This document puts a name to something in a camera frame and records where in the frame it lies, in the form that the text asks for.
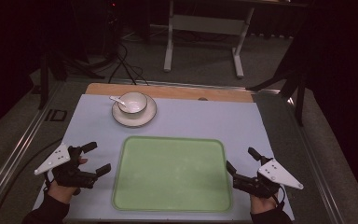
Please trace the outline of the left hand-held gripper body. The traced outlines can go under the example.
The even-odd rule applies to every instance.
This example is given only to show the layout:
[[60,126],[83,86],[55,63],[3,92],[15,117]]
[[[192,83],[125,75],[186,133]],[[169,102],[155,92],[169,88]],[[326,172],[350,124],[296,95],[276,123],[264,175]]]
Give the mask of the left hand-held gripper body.
[[54,179],[60,186],[92,189],[97,175],[82,172],[79,157],[84,153],[81,147],[71,147],[61,143],[43,162],[34,170],[34,175],[53,173]]

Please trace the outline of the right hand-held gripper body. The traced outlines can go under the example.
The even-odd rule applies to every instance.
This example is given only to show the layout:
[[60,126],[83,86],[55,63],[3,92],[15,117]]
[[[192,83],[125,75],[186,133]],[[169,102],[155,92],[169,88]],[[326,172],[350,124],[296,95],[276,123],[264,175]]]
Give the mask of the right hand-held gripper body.
[[271,159],[263,164],[255,177],[239,175],[236,169],[232,169],[233,188],[245,191],[259,198],[273,197],[281,186],[294,189],[303,189],[300,183],[278,161]]

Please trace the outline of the person's right hand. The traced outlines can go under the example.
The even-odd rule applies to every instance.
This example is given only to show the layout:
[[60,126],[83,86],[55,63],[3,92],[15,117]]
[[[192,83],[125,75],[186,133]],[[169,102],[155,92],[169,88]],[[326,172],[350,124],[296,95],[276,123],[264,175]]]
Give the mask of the person's right hand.
[[254,195],[251,195],[250,202],[251,202],[250,212],[253,215],[265,213],[277,207],[277,203],[272,197],[265,199],[265,198],[258,198]]

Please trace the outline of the person's left hand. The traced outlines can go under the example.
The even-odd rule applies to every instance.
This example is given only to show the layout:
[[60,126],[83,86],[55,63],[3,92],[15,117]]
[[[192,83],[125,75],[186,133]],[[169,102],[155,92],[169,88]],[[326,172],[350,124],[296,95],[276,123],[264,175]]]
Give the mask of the person's left hand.
[[72,196],[77,191],[75,187],[60,186],[56,180],[53,180],[48,187],[48,195],[58,202],[69,204]]

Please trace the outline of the white saucer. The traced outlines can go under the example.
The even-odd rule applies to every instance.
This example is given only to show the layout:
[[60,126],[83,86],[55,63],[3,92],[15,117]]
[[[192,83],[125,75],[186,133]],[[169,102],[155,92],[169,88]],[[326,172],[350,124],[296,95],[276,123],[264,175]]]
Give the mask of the white saucer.
[[113,118],[120,124],[127,127],[140,127],[146,125],[149,121],[151,121],[157,114],[157,104],[156,102],[148,95],[147,98],[147,106],[144,111],[138,114],[127,114],[122,112],[118,103],[113,101],[112,106],[112,116]]

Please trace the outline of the white spoon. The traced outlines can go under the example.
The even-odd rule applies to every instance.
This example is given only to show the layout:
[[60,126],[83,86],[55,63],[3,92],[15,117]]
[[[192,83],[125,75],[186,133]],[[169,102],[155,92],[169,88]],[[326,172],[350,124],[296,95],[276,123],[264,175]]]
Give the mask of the white spoon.
[[125,102],[123,102],[120,98],[117,98],[115,96],[109,96],[109,99],[119,103],[120,105],[123,105],[124,107],[127,107]]

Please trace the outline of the light blue table mat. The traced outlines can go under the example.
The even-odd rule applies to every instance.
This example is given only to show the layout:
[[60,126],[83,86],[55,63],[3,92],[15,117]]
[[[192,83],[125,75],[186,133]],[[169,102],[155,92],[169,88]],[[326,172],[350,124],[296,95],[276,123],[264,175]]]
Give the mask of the light blue table mat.
[[234,189],[230,175],[232,205],[226,212],[156,212],[122,211],[112,204],[117,168],[124,141],[131,136],[214,139],[220,141],[229,161],[241,175],[255,176],[260,167],[247,152],[255,148],[270,158],[273,155],[258,107],[254,103],[231,103],[197,100],[157,100],[157,114],[138,128],[119,124],[112,116],[112,101],[103,95],[80,97],[64,135],[68,146],[96,142],[88,153],[84,169],[95,169],[110,163],[112,170],[100,177],[93,189],[85,189],[71,202],[68,219],[81,221],[205,221],[246,222],[250,202],[246,193]]

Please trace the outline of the green tray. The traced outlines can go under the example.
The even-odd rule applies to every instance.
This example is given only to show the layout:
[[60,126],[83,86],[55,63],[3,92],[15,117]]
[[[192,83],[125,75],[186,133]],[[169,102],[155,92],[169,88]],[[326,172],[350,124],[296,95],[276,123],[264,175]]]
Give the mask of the green tray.
[[232,190],[223,144],[214,139],[127,138],[112,204],[122,211],[228,211]]

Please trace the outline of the white bowl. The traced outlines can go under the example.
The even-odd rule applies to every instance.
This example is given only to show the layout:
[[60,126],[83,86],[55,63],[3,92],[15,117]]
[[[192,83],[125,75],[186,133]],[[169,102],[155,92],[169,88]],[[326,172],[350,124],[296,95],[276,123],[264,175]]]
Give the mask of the white bowl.
[[119,109],[127,114],[138,114],[145,110],[147,98],[140,92],[127,92],[119,97],[123,104],[118,104]]

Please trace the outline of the black metal stand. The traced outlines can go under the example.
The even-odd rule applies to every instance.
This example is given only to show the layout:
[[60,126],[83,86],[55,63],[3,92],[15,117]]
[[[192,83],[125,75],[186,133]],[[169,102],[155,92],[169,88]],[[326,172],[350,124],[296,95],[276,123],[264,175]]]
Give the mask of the black metal stand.
[[48,102],[49,88],[48,88],[48,72],[51,71],[52,74],[58,80],[66,80],[67,74],[65,66],[69,64],[75,69],[79,70],[82,74],[90,78],[103,79],[102,76],[99,76],[87,68],[85,68],[80,63],[76,62],[74,59],[65,55],[61,51],[50,50],[42,54],[40,58],[40,102],[38,109],[41,110],[45,107]]
[[283,99],[288,100],[296,93],[295,118],[297,124],[303,126],[302,112],[309,70],[310,67],[304,63],[288,65],[286,68],[280,65],[272,78],[253,87],[247,87],[247,90],[261,91],[274,83],[285,80],[279,94]]

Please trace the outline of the metal floor rail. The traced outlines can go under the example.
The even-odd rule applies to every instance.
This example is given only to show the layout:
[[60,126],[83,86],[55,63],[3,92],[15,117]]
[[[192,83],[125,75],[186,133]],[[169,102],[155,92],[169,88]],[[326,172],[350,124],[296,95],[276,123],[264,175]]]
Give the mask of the metal floor rail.
[[61,88],[62,82],[52,85],[41,109],[38,95],[26,95],[0,120],[0,197]]
[[324,210],[328,215],[329,223],[345,224],[343,217],[337,207],[336,199],[332,194],[332,190],[328,186],[325,172],[320,165],[320,160],[315,154],[315,147],[310,141],[309,133],[306,131],[305,126],[301,125],[303,124],[303,121],[296,114],[297,103],[295,103],[292,98],[284,99],[284,101],[289,109],[289,114],[292,116],[294,125],[300,134],[300,139],[304,145],[306,158],[308,161],[308,167],[310,168],[315,186],[318,189],[319,195],[324,204]]

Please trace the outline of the white metal desk frame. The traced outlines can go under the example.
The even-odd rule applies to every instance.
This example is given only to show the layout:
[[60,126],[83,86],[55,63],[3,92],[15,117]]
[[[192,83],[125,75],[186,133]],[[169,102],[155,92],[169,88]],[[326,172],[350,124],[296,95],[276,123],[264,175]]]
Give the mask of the white metal desk frame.
[[174,13],[174,0],[169,1],[169,20],[168,20],[168,42],[165,52],[163,70],[170,72],[172,70],[172,52],[173,52],[173,31],[191,31],[212,33],[220,35],[237,35],[239,37],[238,45],[231,50],[236,76],[244,77],[241,63],[241,48],[247,35],[250,23],[255,9],[250,7],[245,13],[245,19],[231,20],[218,19],[190,15],[181,15]]

